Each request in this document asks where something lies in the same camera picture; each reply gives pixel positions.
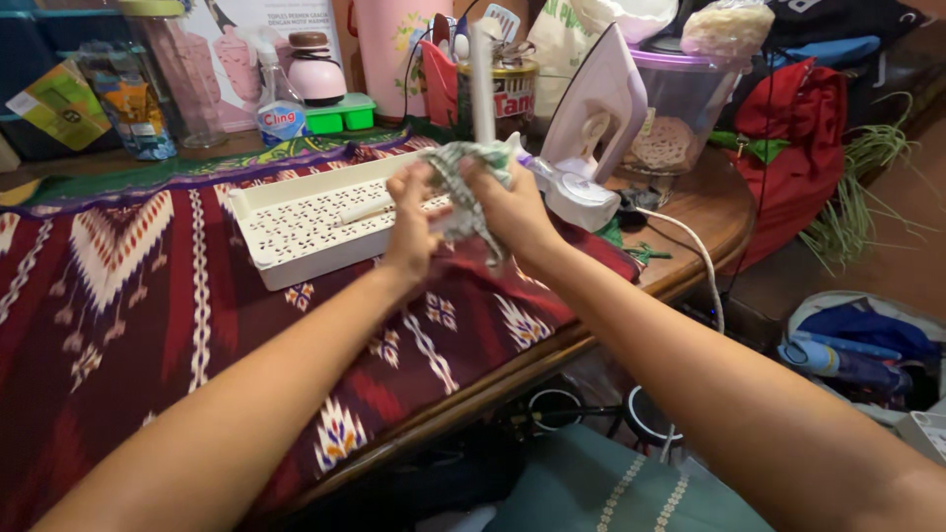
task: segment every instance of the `red bag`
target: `red bag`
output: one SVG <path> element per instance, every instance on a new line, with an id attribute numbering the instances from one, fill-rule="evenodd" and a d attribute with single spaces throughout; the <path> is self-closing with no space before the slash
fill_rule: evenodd
<path id="1" fill-rule="evenodd" d="M 844 172 L 841 133 L 847 121 L 846 78 L 815 59 L 785 66 L 762 80 L 743 102 L 733 125 L 749 138 L 790 141 L 769 164 L 765 198 L 743 269 L 767 257 L 808 226 L 834 193 Z M 769 85 L 772 85 L 769 109 Z M 727 153 L 759 201 L 765 164 L 756 157 Z M 735 273 L 735 265 L 725 274 Z"/>

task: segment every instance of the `perforated tray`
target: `perforated tray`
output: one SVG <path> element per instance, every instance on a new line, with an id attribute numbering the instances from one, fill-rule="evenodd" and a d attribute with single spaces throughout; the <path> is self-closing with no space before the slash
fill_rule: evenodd
<path id="1" fill-rule="evenodd" d="M 231 190 L 236 222 L 266 288 L 281 290 L 384 253 L 393 206 L 348 224 L 341 224 L 339 213 L 385 194 L 388 177 L 418 154 Z M 439 196 L 423 206 L 448 203 Z"/>

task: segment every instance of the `green checkered cloth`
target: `green checkered cloth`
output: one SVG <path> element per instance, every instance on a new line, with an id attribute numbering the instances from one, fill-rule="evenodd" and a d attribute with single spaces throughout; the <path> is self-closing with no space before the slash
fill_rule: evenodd
<path id="1" fill-rule="evenodd" d="M 499 141 L 489 144 L 451 142 L 420 156 L 434 169 L 430 184 L 447 192 L 453 202 L 454 224 L 444 232 L 444 239 L 454 241 L 479 235 L 489 246 L 490 254 L 486 266 L 490 268 L 496 268 L 508 258 L 509 250 L 486 228 L 482 205 L 460 175 L 460 160 L 468 155 L 477 157 L 483 162 L 486 171 L 509 188 L 513 182 L 513 176 L 507 169 L 511 153 L 512 148 Z"/>

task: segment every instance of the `poster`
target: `poster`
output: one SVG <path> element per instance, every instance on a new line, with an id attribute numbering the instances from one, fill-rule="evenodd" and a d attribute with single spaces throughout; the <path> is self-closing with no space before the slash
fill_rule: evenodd
<path id="1" fill-rule="evenodd" d="M 282 38 L 276 52 L 287 73 L 292 63 L 288 38 L 295 31 L 324 33 L 332 59 L 342 64 L 331 0 L 193 0 L 184 25 L 201 71 L 214 72 L 206 84 L 227 133 L 256 127 L 254 115 L 262 91 L 257 66 L 250 64 L 250 48 L 237 37 L 236 27 L 267 26 L 278 31 Z"/>

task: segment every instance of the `red cloth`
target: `red cloth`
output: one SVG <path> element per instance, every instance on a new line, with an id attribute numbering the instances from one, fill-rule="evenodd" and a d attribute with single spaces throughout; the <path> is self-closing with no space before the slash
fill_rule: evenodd
<path id="1" fill-rule="evenodd" d="M 262 179 L 177 186 L 131 206 L 40 220 L 0 214 L 0 530 L 29 528 L 154 416 L 374 267 L 364 260 L 267 291 L 225 201 L 230 188 L 429 145 L 415 137 Z M 556 225 L 575 247 L 637 278 L 623 251 Z M 522 272 L 491 276 L 485 257 L 477 239 L 437 252 L 419 297 L 344 374 L 251 515 L 312 488 L 376 434 L 574 321 Z M 318 345 L 313 338 L 314 352 Z"/>
<path id="2" fill-rule="evenodd" d="M 782 67 L 773 75 L 772 109 L 768 110 L 770 79 L 762 80 L 736 113 L 735 129 L 749 138 L 769 138 L 792 143 L 769 165 L 765 199 L 755 236 L 746 250 L 743 268 L 762 260 L 788 243 L 808 226 L 834 193 L 844 172 L 841 133 L 847 121 L 846 79 L 815 59 Z M 765 164 L 754 156 L 736 158 L 756 201 L 762 192 Z M 735 265 L 727 274 L 734 272 Z"/>

